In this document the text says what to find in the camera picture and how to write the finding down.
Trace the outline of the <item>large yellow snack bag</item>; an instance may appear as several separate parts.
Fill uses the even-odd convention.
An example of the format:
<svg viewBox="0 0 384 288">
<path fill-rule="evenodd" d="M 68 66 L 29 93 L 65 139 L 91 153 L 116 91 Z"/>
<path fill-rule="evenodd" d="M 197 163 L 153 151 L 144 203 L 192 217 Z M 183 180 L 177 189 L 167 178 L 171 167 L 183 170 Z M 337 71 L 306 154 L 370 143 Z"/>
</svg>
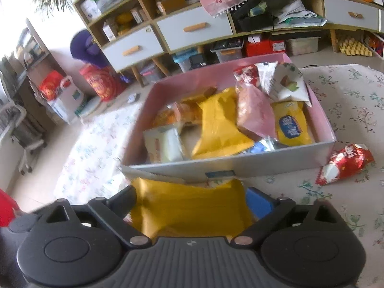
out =
<svg viewBox="0 0 384 288">
<path fill-rule="evenodd" d="M 152 240 L 158 237 L 226 237 L 254 223 L 240 180 L 193 186 L 137 178 L 131 225 Z"/>
</svg>

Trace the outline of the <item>white blue snack pack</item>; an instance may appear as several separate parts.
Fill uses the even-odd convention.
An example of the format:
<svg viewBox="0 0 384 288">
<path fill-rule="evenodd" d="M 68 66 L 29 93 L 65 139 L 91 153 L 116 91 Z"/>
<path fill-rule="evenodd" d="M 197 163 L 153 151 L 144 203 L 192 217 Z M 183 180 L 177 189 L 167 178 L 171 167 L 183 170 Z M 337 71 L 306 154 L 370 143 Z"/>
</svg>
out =
<svg viewBox="0 0 384 288">
<path fill-rule="evenodd" d="M 287 145 L 280 143 L 276 138 L 267 137 L 255 142 L 252 147 L 246 149 L 243 153 L 263 153 L 287 147 Z"/>
</svg>

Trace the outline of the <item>cream white snack pack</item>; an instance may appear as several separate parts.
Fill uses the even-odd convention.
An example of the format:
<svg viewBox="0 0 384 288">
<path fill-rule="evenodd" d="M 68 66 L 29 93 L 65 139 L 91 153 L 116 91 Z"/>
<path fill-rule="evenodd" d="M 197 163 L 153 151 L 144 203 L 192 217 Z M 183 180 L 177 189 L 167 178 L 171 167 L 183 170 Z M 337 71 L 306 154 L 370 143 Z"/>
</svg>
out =
<svg viewBox="0 0 384 288">
<path fill-rule="evenodd" d="M 174 125 L 148 129 L 143 132 L 143 138 L 151 163 L 179 162 L 186 157 L 184 145 Z"/>
</svg>

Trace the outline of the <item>yellow cake snack pack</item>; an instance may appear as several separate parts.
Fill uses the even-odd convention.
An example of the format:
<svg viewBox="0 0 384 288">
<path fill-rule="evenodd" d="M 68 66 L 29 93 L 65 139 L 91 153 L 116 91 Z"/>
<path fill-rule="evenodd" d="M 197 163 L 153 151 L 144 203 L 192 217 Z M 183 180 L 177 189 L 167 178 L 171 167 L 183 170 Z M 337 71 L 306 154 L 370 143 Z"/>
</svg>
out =
<svg viewBox="0 0 384 288">
<path fill-rule="evenodd" d="M 303 112 L 303 102 L 273 103 L 277 139 L 286 146 L 312 144 Z"/>
</svg>

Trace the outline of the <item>red snack pack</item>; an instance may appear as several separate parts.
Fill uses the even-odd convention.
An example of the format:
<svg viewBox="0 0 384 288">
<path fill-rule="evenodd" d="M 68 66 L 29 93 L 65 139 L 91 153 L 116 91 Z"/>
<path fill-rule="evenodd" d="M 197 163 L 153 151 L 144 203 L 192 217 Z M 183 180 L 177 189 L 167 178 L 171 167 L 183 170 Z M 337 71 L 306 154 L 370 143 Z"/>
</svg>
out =
<svg viewBox="0 0 384 288">
<path fill-rule="evenodd" d="M 321 167 L 315 183 L 320 186 L 349 178 L 374 162 L 371 151 L 364 144 L 349 144 L 333 153 L 326 165 Z"/>
<path fill-rule="evenodd" d="M 248 86 L 260 87 L 260 76 L 256 64 L 241 66 L 233 71 L 236 80 L 236 92 Z"/>
</svg>

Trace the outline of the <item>pink snack pack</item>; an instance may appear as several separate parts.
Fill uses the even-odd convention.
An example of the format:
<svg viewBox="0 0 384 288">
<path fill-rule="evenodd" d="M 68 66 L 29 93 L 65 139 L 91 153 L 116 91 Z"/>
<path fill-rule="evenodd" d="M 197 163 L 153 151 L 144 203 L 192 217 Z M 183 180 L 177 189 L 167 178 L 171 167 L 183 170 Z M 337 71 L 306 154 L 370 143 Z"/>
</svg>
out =
<svg viewBox="0 0 384 288">
<path fill-rule="evenodd" d="M 255 86 L 242 86 L 237 92 L 237 127 L 254 141 L 277 138 L 270 99 Z"/>
</svg>

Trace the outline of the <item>orange white cookie pack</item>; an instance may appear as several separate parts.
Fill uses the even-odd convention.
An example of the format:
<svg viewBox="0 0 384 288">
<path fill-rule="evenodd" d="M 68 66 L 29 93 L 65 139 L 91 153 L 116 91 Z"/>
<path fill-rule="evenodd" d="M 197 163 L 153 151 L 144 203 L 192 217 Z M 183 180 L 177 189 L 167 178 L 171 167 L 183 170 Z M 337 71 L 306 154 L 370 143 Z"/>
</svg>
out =
<svg viewBox="0 0 384 288">
<path fill-rule="evenodd" d="M 201 124 L 202 111 L 197 103 L 173 103 L 159 111 L 152 121 L 152 127 L 175 125 L 178 127 Z"/>
</svg>

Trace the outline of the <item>white triangular nut bag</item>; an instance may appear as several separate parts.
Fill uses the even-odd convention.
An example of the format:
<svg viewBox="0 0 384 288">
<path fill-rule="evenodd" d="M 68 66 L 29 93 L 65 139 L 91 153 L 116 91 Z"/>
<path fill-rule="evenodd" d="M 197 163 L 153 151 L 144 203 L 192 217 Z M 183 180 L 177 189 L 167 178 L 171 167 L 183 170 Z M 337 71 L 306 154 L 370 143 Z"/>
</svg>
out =
<svg viewBox="0 0 384 288">
<path fill-rule="evenodd" d="M 293 63 L 263 62 L 258 69 L 259 87 L 274 102 L 304 102 L 312 106 L 303 74 Z"/>
</svg>

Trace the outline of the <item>pecan kernel snack bag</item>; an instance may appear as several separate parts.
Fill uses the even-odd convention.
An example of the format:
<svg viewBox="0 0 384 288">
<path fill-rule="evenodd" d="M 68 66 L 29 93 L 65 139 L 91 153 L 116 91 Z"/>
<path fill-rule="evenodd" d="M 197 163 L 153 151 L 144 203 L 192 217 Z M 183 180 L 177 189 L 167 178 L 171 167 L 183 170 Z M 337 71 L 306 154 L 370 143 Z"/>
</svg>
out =
<svg viewBox="0 0 384 288">
<path fill-rule="evenodd" d="M 167 182 L 167 183 L 179 183 L 184 185 L 192 186 L 206 186 L 206 187 L 215 187 L 221 184 L 224 184 L 233 179 L 233 177 L 226 178 L 214 178 L 208 180 L 183 180 L 182 178 L 176 178 L 168 175 L 153 174 L 151 172 L 137 170 L 128 166 L 118 167 L 119 171 L 129 180 L 134 180 L 136 178 L 143 178 L 146 180 Z"/>
</svg>

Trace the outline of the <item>pink cardboard box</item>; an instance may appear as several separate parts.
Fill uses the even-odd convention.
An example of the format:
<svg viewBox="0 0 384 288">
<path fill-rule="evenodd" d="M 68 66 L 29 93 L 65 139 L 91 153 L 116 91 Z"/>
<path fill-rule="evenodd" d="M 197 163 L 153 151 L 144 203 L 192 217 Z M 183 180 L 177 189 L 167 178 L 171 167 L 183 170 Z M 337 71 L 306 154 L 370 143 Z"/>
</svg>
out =
<svg viewBox="0 0 384 288">
<path fill-rule="evenodd" d="M 125 175 L 138 176 L 145 173 L 156 178 L 165 176 L 197 183 L 230 175 L 252 178 L 322 167 L 333 151 L 336 137 L 311 88 L 307 90 L 312 105 L 305 107 L 304 113 L 314 137 L 312 144 L 289 146 L 264 153 L 242 153 L 250 148 L 253 141 L 236 127 L 235 77 L 232 72 L 252 63 L 290 61 L 284 53 L 248 57 L 168 77 L 154 84 L 128 139 L 120 164 L 121 171 Z M 218 92 L 211 96 L 214 103 L 208 110 L 214 117 L 202 124 L 204 133 L 211 136 L 202 140 L 204 153 L 182 161 L 150 162 L 152 155 L 145 147 L 144 132 L 150 129 L 157 113 L 178 98 L 208 87 L 216 87 L 220 92 L 226 91 L 227 95 Z"/>
</svg>

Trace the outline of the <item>white paper shopping bag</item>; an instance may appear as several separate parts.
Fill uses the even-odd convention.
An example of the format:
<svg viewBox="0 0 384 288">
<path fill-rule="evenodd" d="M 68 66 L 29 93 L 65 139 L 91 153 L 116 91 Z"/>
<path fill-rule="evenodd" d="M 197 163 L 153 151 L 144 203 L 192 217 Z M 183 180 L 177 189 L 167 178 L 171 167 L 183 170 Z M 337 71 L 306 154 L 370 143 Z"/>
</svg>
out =
<svg viewBox="0 0 384 288">
<path fill-rule="evenodd" d="M 43 98 L 67 124 L 73 124 L 83 110 L 87 97 L 74 84 L 71 76 L 51 72 L 38 87 Z"/>
</svg>

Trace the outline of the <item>red cylindrical gift box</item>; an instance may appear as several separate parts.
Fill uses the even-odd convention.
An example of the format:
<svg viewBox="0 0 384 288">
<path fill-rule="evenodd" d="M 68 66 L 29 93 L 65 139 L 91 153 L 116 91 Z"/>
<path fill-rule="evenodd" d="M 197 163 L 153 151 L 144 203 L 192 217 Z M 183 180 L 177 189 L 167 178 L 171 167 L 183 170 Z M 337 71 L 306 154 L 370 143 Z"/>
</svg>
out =
<svg viewBox="0 0 384 288">
<path fill-rule="evenodd" d="M 85 64 L 79 73 L 94 89 L 103 102 L 114 100 L 127 88 L 127 83 L 121 80 L 120 74 L 111 66 L 99 68 L 93 64 Z"/>
</svg>

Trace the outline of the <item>purple plush toy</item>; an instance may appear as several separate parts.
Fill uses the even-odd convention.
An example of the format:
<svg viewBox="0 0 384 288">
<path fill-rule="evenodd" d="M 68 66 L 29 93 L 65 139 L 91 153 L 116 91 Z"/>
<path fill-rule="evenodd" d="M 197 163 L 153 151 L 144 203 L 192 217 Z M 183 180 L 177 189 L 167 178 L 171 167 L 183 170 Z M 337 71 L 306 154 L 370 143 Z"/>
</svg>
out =
<svg viewBox="0 0 384 288">
<path fill-rule="evenodd" d="M 84 67 L 79 72 L 93 88 L 95 88 L 95 86 L 91 82 L 91 71 L 106 70 L 111 67 L 106 56 L 86 29 L 81 30 L 73 37 L 70 43 L 70 53 L 74 59 L 92 65 L 91 68 Z"/>
</svg>

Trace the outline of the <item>yellow egg tray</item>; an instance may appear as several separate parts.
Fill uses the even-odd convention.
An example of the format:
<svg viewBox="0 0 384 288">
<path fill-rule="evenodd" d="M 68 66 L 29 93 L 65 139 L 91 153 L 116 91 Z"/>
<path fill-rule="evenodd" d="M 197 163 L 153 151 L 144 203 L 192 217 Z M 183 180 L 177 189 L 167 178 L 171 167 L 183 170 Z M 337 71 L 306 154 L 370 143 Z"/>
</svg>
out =
<svg viewBox="0 0 384 288">
<path fill-rule="evenodd" d="M 372 57 L 372 51 L 369 50 L 362 42 L 352 38 L 347 37 L 338 42 L 339 49 L 341 53 L 347 56 L 363 56 L 363 57 Z"/>
</svg>

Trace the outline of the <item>wooden white drawer cabinet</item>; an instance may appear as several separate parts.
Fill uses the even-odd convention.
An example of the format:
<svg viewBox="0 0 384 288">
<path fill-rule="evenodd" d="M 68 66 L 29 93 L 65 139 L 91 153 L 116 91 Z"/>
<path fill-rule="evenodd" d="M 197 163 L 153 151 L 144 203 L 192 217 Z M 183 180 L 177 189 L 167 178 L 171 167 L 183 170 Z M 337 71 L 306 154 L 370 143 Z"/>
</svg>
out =
<svg viewBox="0 0 384 288">
<path fill-rule="evenodd" d="M 146 60 L 204 44 L 268 31 L 297 31 L 284 19 L 251 19 L 248 0 L 216 17 L 199 0 L 75 0 L 73 6 L 87 30 L 117 72 L 135 70 Z M 268 0 L 270 3 L 289 0 Z M 383 32 L 383 0 L 302 0 L 325 18 L 325 27 Z"/>
</svg>

